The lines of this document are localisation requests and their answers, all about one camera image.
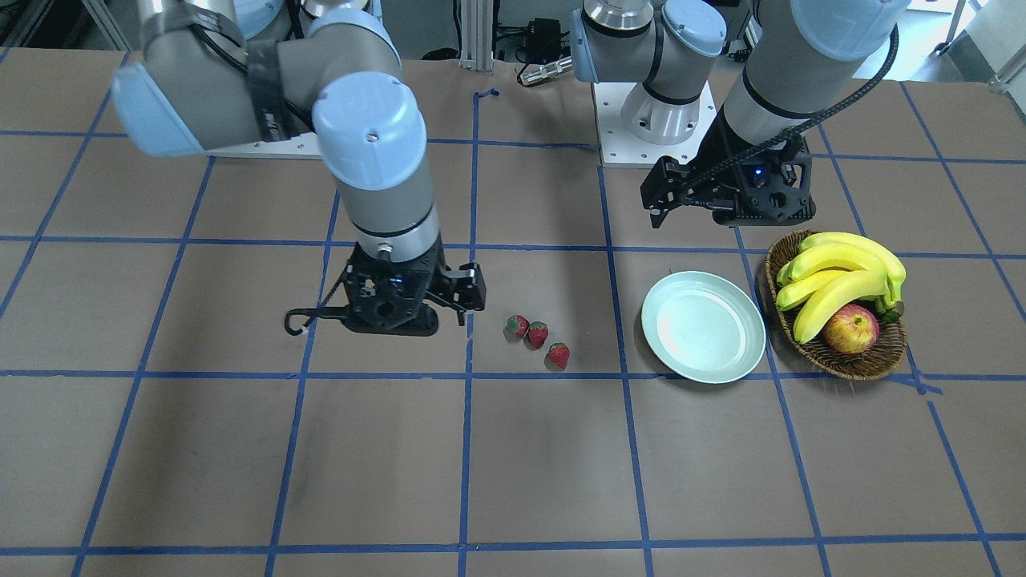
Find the fruit basket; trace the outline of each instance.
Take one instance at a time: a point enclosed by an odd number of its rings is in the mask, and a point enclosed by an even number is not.
[[[860,354],[843,354],[830,348],[820,335],[817,335],[812,341],[799,345],[795,341],[792,331],[800,307],[781,311],[773,305],[777,301],[777,273],[798,255],[798,244],[815,232],[801,230],[787,234],[774,242],[766,253],[763,282],[768,286],[771,297],[766,307],[766,315],[776,313],[780,328],[788,342],[816,367],[831,375],[853,381],[881,379],[898,368],[905,355],[905,349],[908,347],[908,335],[905,333],[905,326],[901,319],[895,322],[880,322],[879,338],[871,349]]]

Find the white plate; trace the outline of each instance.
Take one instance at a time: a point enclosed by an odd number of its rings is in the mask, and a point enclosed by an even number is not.
[[[708,272],[677,272],[657,282],[641,307],[641,328],[660,360],[701,383],[748,375],[765,349],[765,324],[755,303]]]

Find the white mounting plate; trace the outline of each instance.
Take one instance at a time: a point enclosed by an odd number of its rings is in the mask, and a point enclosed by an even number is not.
[[[598,123],[598,142],[602,148],[602,164],[621,168],[649,168],[660,156],[673,156],[682,164],[699,151],[702,138],[709,130],[716,117],[712,90],[706,82],[699,97],[699,121],[690,137],[678,145],[657,145],[635,137],[627,129],[620,110],[627,94],[634,88],[634,82],[599,82],[593,84],[595,97],[595,120]]]
[[[216,150],[208,150],[206,154],[228,158],[301,158],[319,160],[320,146],[317,143],[317,134],[306,132],[287,141],[227,146]]]

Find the red strawberry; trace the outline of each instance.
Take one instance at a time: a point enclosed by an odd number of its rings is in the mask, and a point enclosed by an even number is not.
[[[549,347],[549,360],[560,369],[566,369],[566,363],[570,360],[570,348],[563,343],[556,343]]]
[[[516,335],[519,339],[527,334],[527,319],[519,314],[514,314],[506,321],[506,330]]]
[[[544,322],[536,320],[527,326],[527,342],[530,346],[540,349],[549,338],[549,328]]]

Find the apple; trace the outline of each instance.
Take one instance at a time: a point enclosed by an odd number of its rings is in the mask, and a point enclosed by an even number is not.
[[[876,317],[856,304],[842,306],[823,328],[823,340],[830,348],[844,354],[869,350],[879,336],[880,325]]]

